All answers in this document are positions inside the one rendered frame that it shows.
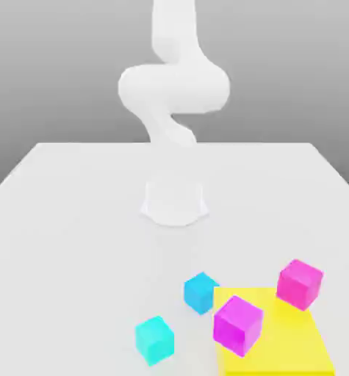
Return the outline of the small pink cube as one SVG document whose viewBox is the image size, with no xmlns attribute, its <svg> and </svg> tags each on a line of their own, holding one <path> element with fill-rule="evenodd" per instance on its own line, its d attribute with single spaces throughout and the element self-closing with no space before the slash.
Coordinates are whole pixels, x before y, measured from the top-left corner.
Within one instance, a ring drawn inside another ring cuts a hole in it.
<svg viewBox="0 0 349 376">
<path fill-rule="evenodd" d="M 280 271 L 276 297 L 306 311 L 318 297 L 324 272 L 298 259 Z"/>
</svg>

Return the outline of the small cyan cube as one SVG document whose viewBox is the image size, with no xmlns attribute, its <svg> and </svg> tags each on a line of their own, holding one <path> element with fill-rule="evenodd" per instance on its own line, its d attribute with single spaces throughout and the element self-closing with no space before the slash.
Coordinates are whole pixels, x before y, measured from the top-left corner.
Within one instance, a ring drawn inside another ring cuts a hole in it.
<svg viewBox="0 0 349 376">
<path fill-rule="evenodd" d="M 161 316 L 140 323 L 134 334 L 136 348 L 149 366 L 174 354 L 174 332 Z"/>
</svg>

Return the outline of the large yellow box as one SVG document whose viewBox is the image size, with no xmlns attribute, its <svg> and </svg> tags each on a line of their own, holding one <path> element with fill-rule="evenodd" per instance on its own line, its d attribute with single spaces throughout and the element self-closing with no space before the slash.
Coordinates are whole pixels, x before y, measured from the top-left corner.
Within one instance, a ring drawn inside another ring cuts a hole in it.
<svg viewBox="0 0 349 376">
<path fill-rule="evenodd" d="M 262 333 L 243 358 L 216 344 L 218 376 L 335 376 L 310 311 L 278 299 L 273 287 L 217 287 L 214 310 L 234 295 L 264 311 Z"/>
</svg>

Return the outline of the small blue cube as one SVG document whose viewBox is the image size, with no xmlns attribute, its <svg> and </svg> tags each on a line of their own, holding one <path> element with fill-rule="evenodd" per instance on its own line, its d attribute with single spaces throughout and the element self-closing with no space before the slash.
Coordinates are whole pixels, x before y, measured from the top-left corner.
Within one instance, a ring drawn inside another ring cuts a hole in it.
<svg viewBox="0 0 349 376">
<path fill-rule="evenodd" d="M 208 312 L 213 306 L 214 288 L 219 283 L 200 272 L 184 283 L 184 301 L 198 314 Z"/>
</svg>

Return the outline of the small magenta cube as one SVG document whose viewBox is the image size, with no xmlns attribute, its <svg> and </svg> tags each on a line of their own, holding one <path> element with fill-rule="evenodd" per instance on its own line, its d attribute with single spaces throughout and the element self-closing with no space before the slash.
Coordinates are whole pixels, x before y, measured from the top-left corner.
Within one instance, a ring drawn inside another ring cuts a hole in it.
<svg viewBox="0 0 349 376">
<path fill-rule="evenodd" d="M 213 339 L 239 357 L 245 357 L 262 332 L 264 311 L 232 296 L 214 315 Z"/>
</svg>

